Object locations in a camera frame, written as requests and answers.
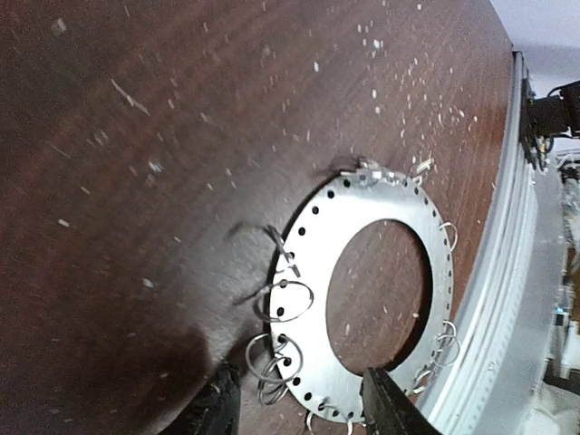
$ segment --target white wall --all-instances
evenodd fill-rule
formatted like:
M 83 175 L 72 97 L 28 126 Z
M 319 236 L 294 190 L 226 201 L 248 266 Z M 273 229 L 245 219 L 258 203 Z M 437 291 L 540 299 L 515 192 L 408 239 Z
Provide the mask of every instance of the white wall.
M 580 0 L 491 0 L 514 50 L 524 53 L 538 97 L 580 80 Z M 558 140 L 557 149 L 580 147 Z

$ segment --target silver ring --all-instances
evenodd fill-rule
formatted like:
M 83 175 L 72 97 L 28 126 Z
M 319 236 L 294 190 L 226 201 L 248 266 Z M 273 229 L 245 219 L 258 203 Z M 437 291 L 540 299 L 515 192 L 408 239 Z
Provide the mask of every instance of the silver ring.
M 437 362 L 437 360 L 435 360 L 435 358 L 433 358 L 431 356 L 431 362 L 440 368 L 450 367 L 458 360 L 459 355 L 461 354 L 461 342 L 458 340 L 458 338 L 455 335 L 449 335 L 449 334 L 445 333 L 445 334 L 437 337 L 437 341 L 440 342 L 441 340 L 447 339 L 447 338 L 450 338 L 450 343 L 455 342 L 457 344 L 457 354 L 455 355 L 455 358 L 453 358 L 453 360 L 451 362 L 448 362 L 447 364 L 439 364 Z
M 292 340 L 290 337 L 288 337 L 287 335 L 284 336 L 284 339 L 287 340 L 288 342 L 290 342 L 296 348 L 296 350 L 298 351 L 298 356 L 300 357 L 300 363 L 298 364 L 298 369 L 294 373 L 292 373 L 292 375 L 290 375 L 286 378 L 282 378 L 282 379 L 268 378 L 267 376 L 264 376 L 261 372 L 259 372 L 257 370 L 257 368 L 254 367 L 254 364 L 252 364 L 252 362 L 250 361 L 250 351 L 252 350 L 252 346 L 254 346 L 254 344 L 256 344 L 258 340 L 262 340 L 263 338 L 266 338 L 269 336 L 270 336 L 269 333 L 261 333 L 249 341 L 249 343 L 246 346 L 247 368 L 249 371 L 252 372 L 252 374 L 254 376 L 257 377 L 258 380 L 264 381 L 266 383 L 282 384 L 282 383 L 290 382 L 298 375 L 298 373 L 300 371 L 302 371 L 302 367 L 304 365 L 304 356 L 302 355 L 302 350 L 300 349 L 300 346 L 298 346 L 298 344 L 294 340 Z
M 449 251 L 453 252 L 455 250 L 455 247 L 457 246 L 457 242 L 459 239 L 459 231 L 457 230 L 457 227 L 455 227 L 455 225 L 452 224 L 451 222 L 445 222 L 444 224 L 441 224 L 439 229 L 443 229 L 445 227 L 452 227 L 455 230 L 455 240 L 453 240 L 453 244 L 449 248 Z
M 274 227 L 273 225 L 266 226 L 265 230 L 266 230 L 266 233 L 270 236 L 270 238 L 274 241 L 275 247 L 278 250 L 278 252 L 284 257 L 284 259 L 286 260 L 286 263 L 288 264 L 288 266 L 285 267 L 284 269 L 276 270 L 275 272 L 277 274 L 280 274 L 280 273 L 284 272 L 286 269 L 292 269 L 292 271 L 294 272 L 294 275 L 296 275 L 296 278 L 299 278 L 300 271 L 298 270 L 298 266 L 296 265 L 296 263 L 294 261 L 294 255 L 290 252 L 286 252 L 286 250 L 284 248 L 285 241 L 282 239 L 282 235 L 278 232 L 276 227 Z
M 290 318 L 284 319 L 284 320 L 280 319 L 279 317 L 270 317 L 269 315 L 264 314 L 260 308 L 260 302 L 264 299 L 264 296 L 269 294 L 272 291 L 272 289 L 274 289 L 275 287 L 286 288 L 289 285 L 300 285 L 300 286 L 304 287 L 306 290 L 308 290 L 309 304 L 304 309 L 304 311 L 300 312 L 299 314 L 295 315 L 294 317 L 290 317 Z M 285 322 L 290 322 L 294 319 L 297 319 L 302 314 L 307 312 L 310 309 L 310 307 L 312 306 L 312 304 L 314 303 L 314 292 L 312 291 L 312 289 L 308 285 L 301 283 L 299 281 L 288 281 L 286 279 L 283 279 L 282 281 L 279 281 L 275 284 L 268 284 L 268 285 L 264 286 L 257 293 L 257 296 L 258 296 L 258 298 L 254 301 L 254 312 L 260 318 L 260 320 L 262 320 L 263 322 L 266 322 L 267 324 L 283 324 Z
M 423 378 L 425 378 L 426 376 L 430 376 L 430 375 L 435 375 L 432 378 L 427 378 L 427 383 L 425 383 L 425 385 L 420 385 L 421 381 L 423 380 Z M 427 390 L 427 387 L 429 387 L 432 383 L 432 380 L 435 380 L 436 374 L 433 370 L 431 369 L 427 369 L 424 370 L 422 372 L 420 372 L 417 375 L 417 378 L 415 378 L 415 387 L 411 390 L 411 392 L 413 394 L 419 394 L 420 392 L 424 392 L 425 390 Z
M 262 375 L 266 377 L 268 374 L 273 372 L 276 365 L 278 363 L 282 362 L 283 360 L 285 360 L 284 356 L 276 356 L 276 357 L 272 358 L 270 360 L 270 362 L 266 365 L 266 367 L 264 367 L 264 370 L 262 371 Z M 264 406 L 274 405 L 274 404 L 278 403 L 279 401 L 282 400 L 282 398 L 288 392 L 288 386 L 286 384 L 277 385 L 272 391 L 269 391 L 269 392 L 264 391 L 265 387 L 266 387 L 266 383 L 264 381 L 261 381 L 261 380 L 258 381 L 258 383 L 257 383 L 257 399 Z M 274 395 L 274 398 L 267 401 L 264 399 L 264 394 L 266 394 L 267 396 Z
M 338 408 L 336 408 L 334 405 L 323 403 L 323 407 L 324 407 L 324 409 L 335 410 L 336 412 L 338 412 L 339 415 L 341 415 L 344 418 L 344 422 L 346 423 L 346 428 L 348 430 L 347 435 L 353 435 L 353 422 L 351 421 L 351 419 L 346 417 L 344 415 L 344 413 L 342 411 L 340 411 Z M 311 433 L 312 435 L 314 435 L 314 432 L 312 431 L 312 417 L 313 417 L 313 415 L 314 415 L 314 413 L 312 411 L 309 411 L 306 414 L 306 428 L 308 429 L 308 432 Z

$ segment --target annular metal disc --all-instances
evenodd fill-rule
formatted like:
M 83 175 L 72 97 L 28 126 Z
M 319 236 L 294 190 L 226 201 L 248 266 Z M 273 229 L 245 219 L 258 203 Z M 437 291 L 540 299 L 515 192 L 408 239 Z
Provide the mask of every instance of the annular metal disc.
M 331 277 L 349 241 L 364 227 L 384 219 L 399 221 L 412 229 L 430 262 L 429 318 L 412 352 L 391 372 L 397 384 L 410 391 L 418 373 L 440 348 L 437 336 L 443 332 L 443 321 L 449 319 L 453 296 L 450 240 L 439 211 L 419 185 L 404 174 L 383 168 L 379 172 L 358 169 L 342 173 L 308 201 L 288 232 L 285 249 L 293 253 L 300 277 L 287 267 L 283 256 L 277 259 L 273 282 L 287 280 L 308 285 L 314 292 L 314 302 L 304 312 L 309 294 L 303 286 L 275 286 L 268 309 L 270 316 L 278 316 L 281 322 L 271 324 L 273 340 L 286 335 L 300 346 L 304 366 L 288 386 L 305 408 L 329 421 L 344 422 L 344 416 L 352 422 L 364 420 L 362 377 L 341 364 L 327 333 L 326 299 Z M 294 346 L 285 346 L 280 353 L 289 358 L 278 364 L 285 378 L 295 372 L 299 353 Z M 321 407 L 322 403 L 332 404 L 340 413 Z

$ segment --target wooden board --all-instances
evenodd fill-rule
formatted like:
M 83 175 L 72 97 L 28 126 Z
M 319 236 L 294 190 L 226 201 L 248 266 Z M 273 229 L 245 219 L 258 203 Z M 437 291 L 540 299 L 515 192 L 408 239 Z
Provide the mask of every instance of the wooden board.
M 352 156 L 405 172 L 435 159 L 425 189 L 459 229 L 457 308 L 508 104 L 510 43 L 487 1 L 5 10 L 3 433 L 164 428 L 262 327 L 235 301 L 265 282 L 274 246 L 232 229 L 284 228 Z M 417 249 L 379 223 L 341 258 L 329 334 L 352 370 L 387 363 L 412 329 Z M 253 384 L 241 433 L 301 433 L 304 410 L 258 408 Z

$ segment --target circular hole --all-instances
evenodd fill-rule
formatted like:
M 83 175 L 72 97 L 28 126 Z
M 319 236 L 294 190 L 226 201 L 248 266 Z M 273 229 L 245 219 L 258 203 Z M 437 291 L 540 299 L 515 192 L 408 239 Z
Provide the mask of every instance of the circular hole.
M 392 255 L 393 246 L 397 247 L 400 256 Z M 376 262 L 361 261 L 361 252 Z M 389 287 L 399 291 L 378 290 Z M 431 288 L 432 272 L 427 252 L 409 227 L 383 220 L 356 234 L 336 262 L 328 291 L 333 297 L 326 300 L 326 329 L 334 354 L 342 356 L 342 365 L 350 372 L 362 374 L 369 361 L 387 370 L 394 370 L 405 361 L 422 337 L 429 318 Z M 359 297 L 364 302 L 356 307 L 345 302 Z M 380 304 L 376 303 L 377 297 L 382 299 Z M 385 313 L 383 307 L 396 308 L 389 308 Z M 410 320 L 397 320 L 399 313 L 402 313 L 401 318 Z M 413 317 L 413 313 L 419 313 L 419 319 Z M 383 324 L 396 324 L 396 333 L 388 334 L 380 345 L 365 349 L 365 353 L 344 340 L 347 331 L 353 336 L 353 331 L 380 330 Z

